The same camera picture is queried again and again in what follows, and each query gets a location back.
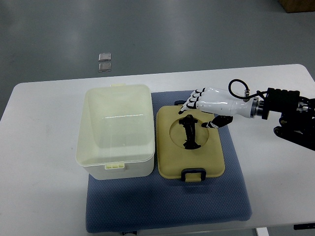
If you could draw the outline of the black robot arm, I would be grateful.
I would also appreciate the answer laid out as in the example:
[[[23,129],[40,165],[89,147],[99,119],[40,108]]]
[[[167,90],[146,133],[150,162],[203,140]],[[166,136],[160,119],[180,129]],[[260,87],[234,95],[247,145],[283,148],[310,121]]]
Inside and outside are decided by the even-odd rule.
[[[279,126],[274,133],[279,138],[315,149],[315,100],[300,96],[297,90],[268,88],[257,91],[262,98],[256,114],[268,119],[269,112],[280,113]]]

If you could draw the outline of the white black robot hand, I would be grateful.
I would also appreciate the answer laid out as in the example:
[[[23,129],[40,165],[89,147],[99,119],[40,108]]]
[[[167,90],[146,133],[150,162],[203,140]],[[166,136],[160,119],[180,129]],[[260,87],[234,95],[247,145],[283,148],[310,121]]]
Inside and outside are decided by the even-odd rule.
[[[211,121],[201,124],[204,128],[221,128],[233,121],[234,115],[253,118],[257,115],[258,97],[236,98],[230,92],[218,88],[201,88],[191,93],[182,105],[179,114],[188,110],[200,110],[204,113],[216,114]]]

